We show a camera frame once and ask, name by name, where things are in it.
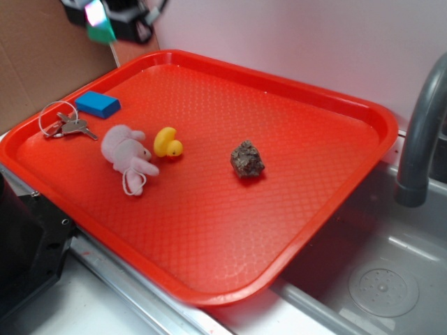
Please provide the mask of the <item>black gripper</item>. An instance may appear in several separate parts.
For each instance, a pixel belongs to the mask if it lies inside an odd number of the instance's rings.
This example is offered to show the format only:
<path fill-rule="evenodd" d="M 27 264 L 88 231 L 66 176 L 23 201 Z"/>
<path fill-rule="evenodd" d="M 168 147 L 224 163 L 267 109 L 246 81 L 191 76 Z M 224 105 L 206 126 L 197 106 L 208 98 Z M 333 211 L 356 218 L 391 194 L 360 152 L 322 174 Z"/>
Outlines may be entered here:
<path fill-rule="evenodd" d="M 149 8 L 146 1 L 61 0 L 60 3 L 71 24 L 87 30 L 88 24 L 97 27 L 109 21 L 116 41 L 136 44 L 150 42 L 154 22 L 168 4 L 160 1 Z"/>

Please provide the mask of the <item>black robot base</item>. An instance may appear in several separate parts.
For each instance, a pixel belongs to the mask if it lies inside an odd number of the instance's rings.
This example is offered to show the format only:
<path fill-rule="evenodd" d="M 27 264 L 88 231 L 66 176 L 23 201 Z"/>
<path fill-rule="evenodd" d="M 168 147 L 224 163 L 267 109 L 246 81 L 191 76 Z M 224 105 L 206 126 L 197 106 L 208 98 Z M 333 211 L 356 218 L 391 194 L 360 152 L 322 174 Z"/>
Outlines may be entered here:
<path fill-rule="evenodd" d="M 44 195 L 17 195 L 1 177 L 1 321 L 61 277 L 73 219 Z"/>

